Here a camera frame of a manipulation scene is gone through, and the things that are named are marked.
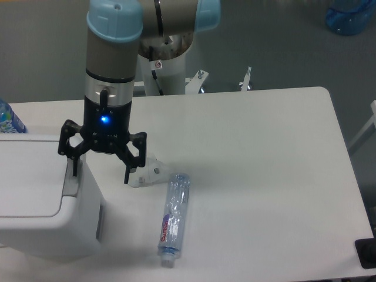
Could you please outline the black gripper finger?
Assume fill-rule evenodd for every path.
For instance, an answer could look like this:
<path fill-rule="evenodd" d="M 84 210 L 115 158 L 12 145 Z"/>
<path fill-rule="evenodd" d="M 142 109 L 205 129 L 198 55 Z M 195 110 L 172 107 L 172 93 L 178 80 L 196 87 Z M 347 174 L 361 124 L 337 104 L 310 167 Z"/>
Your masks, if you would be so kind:
<path fill-rule="evenodd" d="M 138 151 L 135 156 L 129 149 L 128 143 Z M 126 133 L 120 135 L 113 141 L 113 150 L 117 157 L 125 164 L 124 184 L 128 184 L 129 176 L 135 172 L 138 167 L 145 167 L 146 165 L 146 148 L 147 148 L 147 133 L 139 132 L 135 134 Z"/>
<path fill-rule="evenodd" d="M 83 139 L 76 147 L 71 146 L 70 139 L 77 133 L 80 133 L 81 129 L 81 126 L 68 119 L 62 125 L 59 137 L 58 154 L 66 156 L 73 161 L 72 175 L 74 177 L 78 176 L 78 162 L 80 157 L 91 150 L 93 146 L 93 141 L 89 139 Z"/>

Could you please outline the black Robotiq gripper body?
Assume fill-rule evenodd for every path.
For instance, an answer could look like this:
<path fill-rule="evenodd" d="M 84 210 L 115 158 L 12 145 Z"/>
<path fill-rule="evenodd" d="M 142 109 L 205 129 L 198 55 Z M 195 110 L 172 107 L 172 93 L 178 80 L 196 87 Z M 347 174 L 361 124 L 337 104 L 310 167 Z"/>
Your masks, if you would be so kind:
<path fill-rule="evenodd" d="M 82 138 L 94 152 L 124 153 L 130 140 L 129 121 L 132 104 L 103 108 L 84 99 Z"/>

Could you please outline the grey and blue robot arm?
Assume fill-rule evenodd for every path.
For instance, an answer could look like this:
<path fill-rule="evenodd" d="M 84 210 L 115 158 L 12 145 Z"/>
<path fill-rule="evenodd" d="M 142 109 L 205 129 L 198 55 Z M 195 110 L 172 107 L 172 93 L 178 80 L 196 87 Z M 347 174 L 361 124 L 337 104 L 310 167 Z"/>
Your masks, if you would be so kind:
<path fill-rule="evenodd" d="M 73 176 L 90 150 L 116 155 L 126 174 L 145 166 L 147 134 L 129 132 L 141 40 L 211 30 L 220 17 L 219 1 L 90 1 L 83 123 L 66 120 L 58 146 Z"/>

